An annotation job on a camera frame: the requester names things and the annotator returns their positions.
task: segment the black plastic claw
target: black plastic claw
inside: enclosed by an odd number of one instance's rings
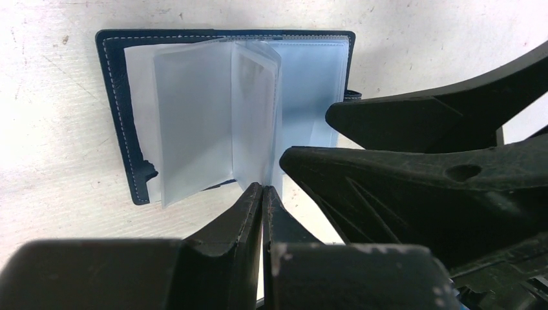
[[[450,270],[548,230],[548,136],[411,154],[292,147],[280,165],[345,242],[417,243]]]
[[[262,186],[185,239],[170,309],[254,309],[260,254]]]
[[[275,298],[272,288],[271,246],[279,242],[312,242],[318,246],[323,243],[291,216],[272,186],[264,188],[262,209],[264,299],[270,301]],[[264,303],[263,307],[278,309],[274,308],[272,302]]]
[[[326,121],[365,149],[445,153],[496,146],[496,131],[548,91],[548,42],[446,87],[336,103]]]

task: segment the wallet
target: wallet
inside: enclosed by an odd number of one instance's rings
[[[102,30],[96,44],[133,202],[163,206],[236,181],[282,190],[294,145],[334,147],[355,34]]]

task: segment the hole in plastic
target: hole in plastic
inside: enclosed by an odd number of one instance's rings
[[[481,167],[478,165],[458,165],[445,171],[445,176],[453,181],[465,182],[480,174]]]

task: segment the white table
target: white table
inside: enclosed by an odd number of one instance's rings
[[[370,98],[455,83],[519,57],[548,39],[548,2],[1,1],[0,266],[39,238],[183,238],[240,194],[232,184],[167,209],[132,204],[94,44],[102,28],[352,30],[349,86]],[[306,228],[341,241],[300,189],[284,188]]]

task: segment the leather cover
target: leather cover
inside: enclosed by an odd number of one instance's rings
[[[112,119],[116,128],[118,144],[125,167],[127,182],[131,198],[136,205],[149,203],[147,181],[158,175],[154,165],[143,159],[134,126],[127,68],[124,48],[138,45],[197,43],[221,37],[283,37],[305,36],[346,36],[349,40],[348,65],[346,83],[350,61],[354,47],[355,34],[350,31],[322,31],[322,30],[214,30],[214,29],[134,29],[134,30],[101,30],[96,35],[96,44],[103,71],[103,78],[111,105]],[[361,94],[346,90],[344,100],[360,99]]]

